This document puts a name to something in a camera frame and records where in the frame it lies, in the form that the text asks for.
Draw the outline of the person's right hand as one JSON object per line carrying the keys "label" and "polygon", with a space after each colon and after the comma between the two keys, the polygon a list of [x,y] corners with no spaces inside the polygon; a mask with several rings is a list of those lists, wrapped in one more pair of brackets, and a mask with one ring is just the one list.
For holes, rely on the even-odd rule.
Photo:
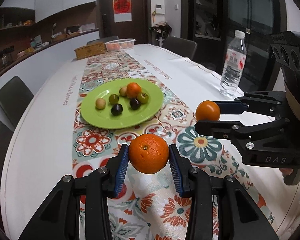
{"label": "person's right hand", "polygon": [[285,176],[288,176],[288,175],[291,175],[294,171],[293,168],[280,168],[279,169],[280,172],[282,173],[282,175],[285,177]]}

